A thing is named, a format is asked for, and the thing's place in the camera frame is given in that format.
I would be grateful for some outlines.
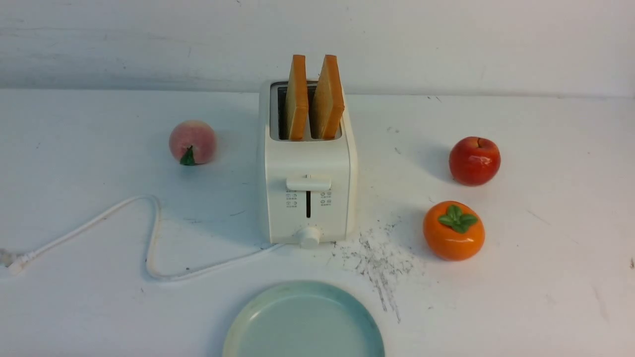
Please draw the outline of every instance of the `fake peach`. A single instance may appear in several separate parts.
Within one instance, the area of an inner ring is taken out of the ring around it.
[[[216,152],[216,144],[216,133],[200,120],[184,121],[170,134],[170,152],[181,165],[210,162]]]

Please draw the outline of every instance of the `orange persimmon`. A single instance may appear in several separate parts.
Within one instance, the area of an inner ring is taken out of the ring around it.
[[[424,237],[430,249],[442,259],[465,260],[483,246],[485,227],[468,206],[445,201],[425,214]]]

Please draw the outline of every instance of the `power cord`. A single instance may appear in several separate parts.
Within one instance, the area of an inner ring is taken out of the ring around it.
[[[159,273],[159,271],[154,267],[154,248],[156,245],[157,232],[159,230],[159,221],[160,221],[159,217],[161,215],[161,205],[159,204],[159,200],[155,196],[145,194],[141,196],[134,196],[128,199],[124,199],[123,201],[110,207],[109,209],[101,213],[100,215],[97,215],[95,218],[91,219],[89,222],[85,223],[83,226],[78,227],[74,231],[64,236],[61,236],[57,238],[56,240],[52,241],[51,243],[48,243],[47,245],[44,245],[41,248],[36,249],[32,252],[17,254],[17,253],[11,253],[5,249],[0,249],[0,276],[19,274],[27,265],[27,263],[29,263],[30,261],[41,256],[43,253],[47,252],[48,250],[51,250],[52,248],[64,243],[65,241],[77,236],[79,233],[84,232],[85,230],[90,228],[92,225],[96,224],[97,222],[100,222],[104,218],[118,211],[120,208],[127,206],[128,204],[138,199],[147,199],[154,206],[154,222],[152,224],[152,233],[150,234],[150,244],[148,244],[148,250],[145,254],[145,257],[146,257],[145,268],[150,276],[160,281],[178,281],[178,280],[194,278],[196,276],[200,276],[203,274],[211,273],[213,271],[221,270],[223,268],[229,267],[234,264],[255,260],[257,257],[261,257],[265,255],[266,253],[271,253],[274,250],[283,246],[282,244],[276,244],[264,250],[258,250],[248,255],[243,255],[242,257],[233,258],[230,260],[226,260],[224,262],[202,267],[200,269],[195,269],[193,271],[187,271],[186,273],[175,274],[175,275],[163,275]]]

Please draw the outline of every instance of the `apple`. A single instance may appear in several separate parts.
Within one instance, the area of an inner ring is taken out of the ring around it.
[[[466,186],[478,186],[491,180],[500,168],[500,152],[493,141],[467,137],[450,151],[450,172]]]
[[[216,144],[216,133],[200,120],[184,121],[170,134],[170,152],[181,165],[210,162],[216,151]]]

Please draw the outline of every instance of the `toaster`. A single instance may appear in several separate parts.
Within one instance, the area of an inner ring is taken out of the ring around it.
[[[260,229],[270,243],[313,248],[346,239],[356,230],[358,155],[344,91],[335,138],[314,138],[307,116],[303,140],[281,139],[287,86],[288,81],[268,81],[260,89]],[[316,86],[317,81],[307,81],[309,107]]]

